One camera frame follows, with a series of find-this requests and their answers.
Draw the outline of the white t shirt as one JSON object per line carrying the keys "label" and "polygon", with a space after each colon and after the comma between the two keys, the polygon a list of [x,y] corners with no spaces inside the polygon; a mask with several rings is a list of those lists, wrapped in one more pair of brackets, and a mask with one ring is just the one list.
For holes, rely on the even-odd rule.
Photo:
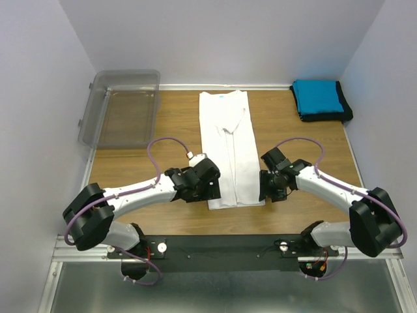
{"label": "white t shirt", "polygon": [[262,206],[260,164],[248,93],[199,94],[202,152],[220,170],[220,198],[208,201],[210,210]]}

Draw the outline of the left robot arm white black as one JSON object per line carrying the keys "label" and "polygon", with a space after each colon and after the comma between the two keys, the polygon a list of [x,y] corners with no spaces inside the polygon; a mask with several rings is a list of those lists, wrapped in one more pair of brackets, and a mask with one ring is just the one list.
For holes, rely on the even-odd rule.
{"label": "left robot arm white black", "polygon": [[65,241],[79,251],[105,244],[136,258],[145,248],[143,236],[137,226],[117,222],[118,218],[157,203],[217,200],[220,176],[211,159],[197,155],[189,166],[170,168],[148,181],[117,188],[89,184],[63,211]]}

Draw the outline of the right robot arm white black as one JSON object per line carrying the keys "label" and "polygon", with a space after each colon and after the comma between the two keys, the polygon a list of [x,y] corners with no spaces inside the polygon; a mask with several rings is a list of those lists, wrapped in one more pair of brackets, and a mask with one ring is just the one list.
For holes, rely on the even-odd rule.
{"label": "right robot arm white black", "polygon": [[355,247],[369,257],[392,248],[405,227],[388,193],[381,188],[366,190],[325,175],[313,164],[291,162],[277,147],[262,157],[266,169],[260,172],[260,200],[284,201],[288,191],[301,190],[317,196],[345,212],[347,222],[322,220],[300,234],[300,249],[312,256],[328,246]]}

